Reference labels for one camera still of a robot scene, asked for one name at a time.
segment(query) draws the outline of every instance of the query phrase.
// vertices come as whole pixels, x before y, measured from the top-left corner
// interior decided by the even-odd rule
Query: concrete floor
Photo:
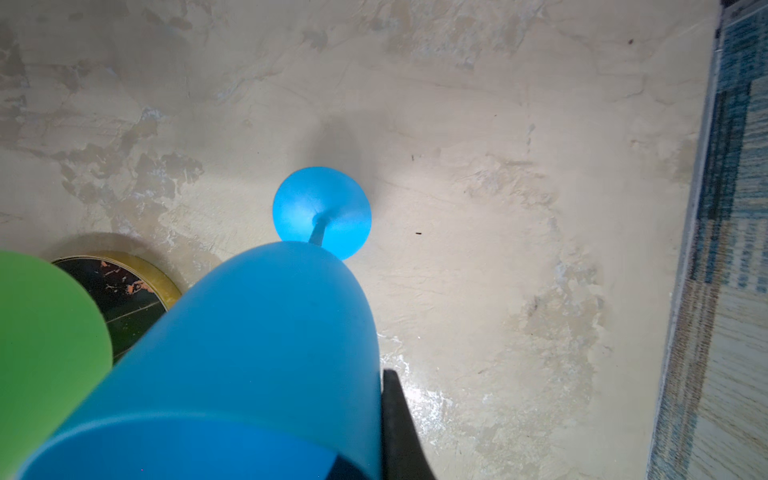
[[[641,478],[715,0],[5,0],[0,247],[185,289],[308,165],[441,480]]]

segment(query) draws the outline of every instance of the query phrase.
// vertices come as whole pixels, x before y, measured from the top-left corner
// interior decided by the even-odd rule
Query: blue patterned rug
[[[768,0],[723,10],[647,477],[768,478]]]

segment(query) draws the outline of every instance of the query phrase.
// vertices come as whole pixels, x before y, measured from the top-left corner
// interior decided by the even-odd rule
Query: plastic cup
[[[381,479],[379,347],[346,266],[310,243],[206,275],[21,470],[24,480]]]
[[[314,243],[345,260],[368,239],[371,205],[351,177],[309,167],[293,172],[277,189],[272,220],[282,240]]]
[[[8,478],[112,367],[107,326],[66,272],[0,251],[0,478]]]

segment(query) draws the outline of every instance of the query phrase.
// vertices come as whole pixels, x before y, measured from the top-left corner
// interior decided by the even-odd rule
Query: black object
[[[160,297],[119,265],[84,257],[56,260],[54,265],[77,280],[96,302],[109,329],[114,363],[165,313]]]
[[[435,480],[395,370],[384,370],[383,387],[382,477],[384,480]]]

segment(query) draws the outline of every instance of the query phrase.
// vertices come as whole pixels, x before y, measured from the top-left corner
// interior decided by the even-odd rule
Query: green plastic cup
[[[36,257],[0,251],[0,479],[106,376],[107,326],[88,293]]]

